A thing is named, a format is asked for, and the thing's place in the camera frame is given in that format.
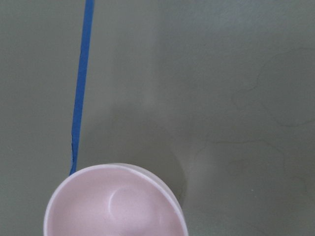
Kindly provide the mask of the pink bowl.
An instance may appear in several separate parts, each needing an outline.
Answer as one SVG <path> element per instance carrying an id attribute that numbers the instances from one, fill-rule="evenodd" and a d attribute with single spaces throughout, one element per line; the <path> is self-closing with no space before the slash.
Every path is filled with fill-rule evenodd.
<path id="1" fill-rule="evenodd" d="M 47 205 L 45 236 L 186 236 L 182 208 L 150 171 L 125 163 L 68 176 Z"/>

